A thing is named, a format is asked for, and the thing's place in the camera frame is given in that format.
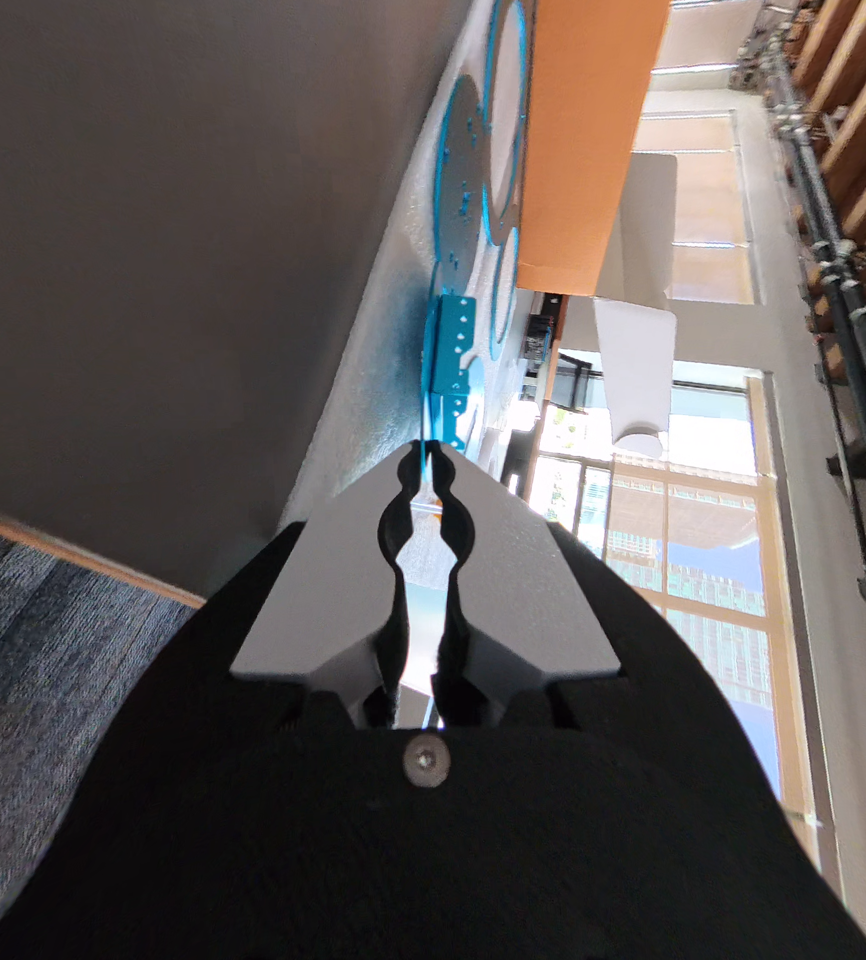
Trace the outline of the blue plate with rectangular slot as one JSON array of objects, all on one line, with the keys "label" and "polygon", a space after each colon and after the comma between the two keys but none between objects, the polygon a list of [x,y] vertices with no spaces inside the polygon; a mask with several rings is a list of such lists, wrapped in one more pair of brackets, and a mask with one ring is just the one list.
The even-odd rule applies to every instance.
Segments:
[{"label": "blue plate with rectangular slot", "polygon": [[438,290],[465,295],[490,244],[487,231],[487,134],[475,78],[455,80],[439,128],[434,174]]}]

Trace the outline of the large glass window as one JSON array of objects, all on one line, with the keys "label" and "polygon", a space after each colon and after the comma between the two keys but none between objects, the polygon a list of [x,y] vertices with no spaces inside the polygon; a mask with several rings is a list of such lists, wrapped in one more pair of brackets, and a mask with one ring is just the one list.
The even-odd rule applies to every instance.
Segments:
[{"label": "large glass window", "polygon": [[782,797],[749,380],[742,367],[674,363],[656,458],[611,437],[601,364],[556,386],[540,423],[528,502],[647,597],[701,661]]}]

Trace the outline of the ceiling pipes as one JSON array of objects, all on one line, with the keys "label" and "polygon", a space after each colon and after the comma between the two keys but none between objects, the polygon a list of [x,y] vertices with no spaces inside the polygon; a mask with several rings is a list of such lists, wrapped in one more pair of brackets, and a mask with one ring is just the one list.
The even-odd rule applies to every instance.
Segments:
[{"label": "ceiling pipes", "polygon": [[851,264],[839,216],[812,148],[810,124],[787,65],[784,39],[783,31],[775,29],[765,42],[761,65],[771,83],[777,132],[791,161],[811,257],[819,269],[835,346],[842,358],[843,377],[866,451],[866,294]]}]

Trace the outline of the small blue disc with bracket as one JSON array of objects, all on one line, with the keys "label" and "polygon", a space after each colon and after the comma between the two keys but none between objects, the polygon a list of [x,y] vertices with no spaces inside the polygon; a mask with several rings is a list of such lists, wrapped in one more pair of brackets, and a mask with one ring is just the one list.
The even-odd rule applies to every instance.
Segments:
[{"label": "small blue disc with bracket", "polygon": [[422,441],[437,441],[471,461],[485,433],[486,372],[474,350],[476,300],[469,295],[431,296],[419,381]]}]

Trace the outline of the orange and white cardboard box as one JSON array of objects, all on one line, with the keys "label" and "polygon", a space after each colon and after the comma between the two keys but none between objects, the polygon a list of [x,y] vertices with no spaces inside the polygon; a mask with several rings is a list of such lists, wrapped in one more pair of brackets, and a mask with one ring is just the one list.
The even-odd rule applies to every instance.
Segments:
[{"label": "orange and white cardboard box", "polygon": [[537,5],[518,274],[590,299],[615,451],[669,431],[677,161],[633,150],[670,13],[662,1]]}]

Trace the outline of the white foam sheet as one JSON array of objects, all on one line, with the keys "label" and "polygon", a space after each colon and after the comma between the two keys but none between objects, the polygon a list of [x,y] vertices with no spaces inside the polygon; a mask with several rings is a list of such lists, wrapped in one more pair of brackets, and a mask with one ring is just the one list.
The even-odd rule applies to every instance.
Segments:
[{"label": "white foam sheet", "polygon": [[277,522],[305,520],[392,450],[419,438],[419,381],[439,293],[434,174],[439,128],[461,72],[477,83],[487,134],[490,244],[463,296],[476,300],[474,350],[486,398],[498,390],[517,299],[520,204],[537,2],[471,2],[435,86],[313,438]]}]

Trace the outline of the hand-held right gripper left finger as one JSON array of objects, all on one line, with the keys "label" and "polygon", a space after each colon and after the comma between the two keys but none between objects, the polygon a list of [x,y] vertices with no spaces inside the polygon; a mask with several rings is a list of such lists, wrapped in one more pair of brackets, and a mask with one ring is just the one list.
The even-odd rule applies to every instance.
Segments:
[{"label": "hand-held right gripper left finger", "polygon": [[423,444],[394,450],[313,510],[231,665],[234,677],[336,694],[391,728],[410,642],[397,557],[414,533]]}]

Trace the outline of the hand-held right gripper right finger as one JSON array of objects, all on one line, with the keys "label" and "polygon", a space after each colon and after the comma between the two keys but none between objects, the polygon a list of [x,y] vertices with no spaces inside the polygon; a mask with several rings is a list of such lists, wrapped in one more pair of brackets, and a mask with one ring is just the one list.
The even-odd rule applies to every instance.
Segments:
[{"label": "hand-held right gripper right finger", "polygon": [[449,446],[428,445],[455,555],[432,689],[446,728],[493,727],[521,693],[614,679],[619,658],[551,528]]}]

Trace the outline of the beige roller blind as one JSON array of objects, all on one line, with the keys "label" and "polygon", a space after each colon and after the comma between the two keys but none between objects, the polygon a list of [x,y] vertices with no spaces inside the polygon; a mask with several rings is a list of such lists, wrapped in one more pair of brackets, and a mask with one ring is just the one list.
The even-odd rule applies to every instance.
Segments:
[{"label": "beige roller blind", "polygon": [[752,233],[733,112],[645,113],[634,150],[677,163],[667,296],[753,306]]}]

